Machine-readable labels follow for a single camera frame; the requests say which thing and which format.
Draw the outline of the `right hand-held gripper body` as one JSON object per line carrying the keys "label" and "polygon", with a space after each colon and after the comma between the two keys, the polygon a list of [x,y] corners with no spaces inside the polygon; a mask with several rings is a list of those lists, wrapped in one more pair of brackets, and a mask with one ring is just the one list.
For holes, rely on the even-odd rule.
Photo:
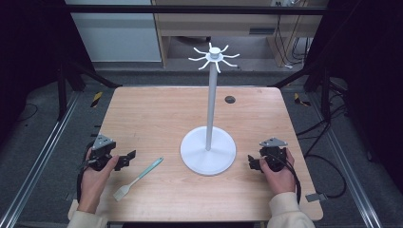
{"label": "right hand-held gripper body", "polygon": [[273,172],[282,170],[286,164],[286,146],[287,142],[272,137],[266,141],[260,142],[260,154],[265,158],[269,168]]}

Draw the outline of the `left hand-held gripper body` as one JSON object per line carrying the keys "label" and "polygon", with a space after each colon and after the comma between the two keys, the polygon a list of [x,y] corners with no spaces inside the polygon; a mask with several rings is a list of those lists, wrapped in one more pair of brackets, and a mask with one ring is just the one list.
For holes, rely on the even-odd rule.
{"label": "left hand-held gripper body", "polygon": [[96,171],[101,171],[111,159],[110,152],[116,147],[116,142],[107,136],[99,134],[89,156],[89,166]]}

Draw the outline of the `person's right hand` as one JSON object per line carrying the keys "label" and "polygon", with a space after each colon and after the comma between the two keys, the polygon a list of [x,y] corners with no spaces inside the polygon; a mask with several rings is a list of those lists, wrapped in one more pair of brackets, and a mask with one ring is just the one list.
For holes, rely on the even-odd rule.
{"label": "person's right hand", "polygon": [[264,158],[259,160],[259,164],[268,182],[269,188],[274,195],[287,192],[296,192],[295,177],[287,167],[284,167],[278,172],[274,172],[270,169]]}

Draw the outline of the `person's left hand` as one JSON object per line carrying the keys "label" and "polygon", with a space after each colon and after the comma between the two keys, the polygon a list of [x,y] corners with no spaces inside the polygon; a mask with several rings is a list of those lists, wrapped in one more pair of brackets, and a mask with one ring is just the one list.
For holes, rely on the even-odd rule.
{"label": "person's left hand", "polygon": [[118,160],[118,156],[113,156],[101,171],[93,170],[91,167],[86,169],[81,183],[81,197],[77,208],[78,211],[90,214],[96,212],[106,182]]}

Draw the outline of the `white hook rack stand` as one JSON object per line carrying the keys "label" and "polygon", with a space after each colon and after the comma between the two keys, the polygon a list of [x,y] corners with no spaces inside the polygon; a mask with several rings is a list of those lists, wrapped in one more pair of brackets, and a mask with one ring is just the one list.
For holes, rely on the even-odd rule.
{"label": "white hook rack stand", "polygon": [[226,61],[234,59],[238,54],[226,55],[224,48],[215,47],[208,43],[208,50],[194,50],[201,54],[200,58],[189,58],[190,61],[205,63],[200,70],[209,67],[208,103],[206,126],[190,130],[182,139],[180,154],[187,168],[202,176],[216,176],[227,170],[235,161],[237,155],[236,143],[229,133],[214,126],[215,106],[217,95],[218,75],[221,73],[220,64],[237,67]]}

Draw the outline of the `yellow black floor tape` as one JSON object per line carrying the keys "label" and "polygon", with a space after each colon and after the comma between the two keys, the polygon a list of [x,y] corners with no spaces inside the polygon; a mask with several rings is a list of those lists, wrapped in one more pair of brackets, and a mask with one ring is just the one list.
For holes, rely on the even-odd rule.
{"label": "yellow black floor tape", "polygon": [[300,99],[298,93],[294,93],[294,101],[295,101],[295,103],[298,104],[298,105],[311,106],[311,103],[310,103],[310,102],[302,101],[302,100]]}
{"label": "yellow black floor tape", "polygon": [[102,91],[97,92],[97,93],[94,95],[94,98],[93,98],[93,101],[92,101],[90,107],[96,107],[97,104],[99,103],[99,101],[100,101],[102,95],[103,95],[103,92],[102,92]]}

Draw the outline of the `white cabinet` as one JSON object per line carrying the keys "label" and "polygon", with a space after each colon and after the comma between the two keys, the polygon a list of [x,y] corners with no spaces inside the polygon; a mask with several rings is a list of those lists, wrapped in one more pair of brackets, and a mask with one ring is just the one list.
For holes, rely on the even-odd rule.
{"label": "white cabinet", "polygon": [[160,62],[152,13],[72,13],[92,62]]}

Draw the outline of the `wooden desk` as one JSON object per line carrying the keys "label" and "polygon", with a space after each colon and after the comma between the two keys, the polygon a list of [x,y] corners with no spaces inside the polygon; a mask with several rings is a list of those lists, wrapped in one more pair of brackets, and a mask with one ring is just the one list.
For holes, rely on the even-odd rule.
{"label": "wooden desk", "polygon": [[[151,0],[154,6],[325,7],[329,0]],[[267,14],[164,14],[156,13],[157,30],[166,37],[263,36],[277,65],[292,63],[292,47],[298,37],[312,38],[319,15]]]}

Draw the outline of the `teal handled silicone brush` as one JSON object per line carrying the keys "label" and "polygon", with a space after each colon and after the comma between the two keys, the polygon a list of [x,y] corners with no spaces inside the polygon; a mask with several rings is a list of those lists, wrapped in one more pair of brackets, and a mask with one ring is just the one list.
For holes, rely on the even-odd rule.
{"label": "teal handled silicone brush", "polygon": [[154,162],[152,162],[135,180],[133,180],[131,183],[126,184],[121,186],[114,194],[113,198],[116,201],[120,201],[129,191],[130,188],[140,179],[142,179],[145,175],[147,175],[149,172],[151,172],[155,167],[157,167],[160,163],[163,162],[163,157],[160,157],[156,159]]}

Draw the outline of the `aluminium floor rail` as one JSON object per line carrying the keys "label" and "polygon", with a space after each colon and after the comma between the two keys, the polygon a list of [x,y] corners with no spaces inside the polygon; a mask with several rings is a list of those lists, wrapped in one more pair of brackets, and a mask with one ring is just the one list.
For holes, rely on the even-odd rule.
{"label": "aluminium floor rail", "polygon": [[48,136],[46,143],[42,147],[35,163],[31,167],[26,176],[24,182],[22,183],[19,191],[11,202],[8,210],[5,214],[0,218],[0,228],[13,228],[16,224],[18,218],[20,217],[36,183],[40,179],[43,170],[45,169],[49,158],[51,157],[55,146],[59,142],[61,135],[65,131],[67,123],[73,113],[78,100],[81,96],[80,92],[72,92],[71,98],[67,103],[67,111],[62,116],[60,120],[58,120],[53,127],[50,135]]}
{"label": "aluminium floor rail", "polygon": [[326,94],[324,94],[322,96],[323,100],[321,100],[316,93],[308,93],[307,96],[312,102],[318,119],[320,121],[326,121],[324,137],[326,138],[327,143],[331,148],[331,154],[336,161],[336,169],[344,178],[346,190],[353,198],[355,207],[365,223],[365,226],[367,228],[383,228],[375,209],[373,208],[351,163],[348,161],[344,150],[336,137],[336,133],[333,130],[334,125],[332,124],[332,119],[334,118],[334,115],[339,115],[346,109],[341,95],[331,95],[329,98],[326,98]]}

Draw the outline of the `black horizontal frame bar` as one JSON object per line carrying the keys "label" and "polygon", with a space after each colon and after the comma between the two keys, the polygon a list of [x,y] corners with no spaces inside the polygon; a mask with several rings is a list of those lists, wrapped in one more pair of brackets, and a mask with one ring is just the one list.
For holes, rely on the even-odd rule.
{"label": "black horizontal frame bar", "polygon": [[239,7],[239,6],[144,6],[144,5],[65,5],[63,10],[82,13],[164,13],[164,14],[270,14],[324,15],[327,8]]}

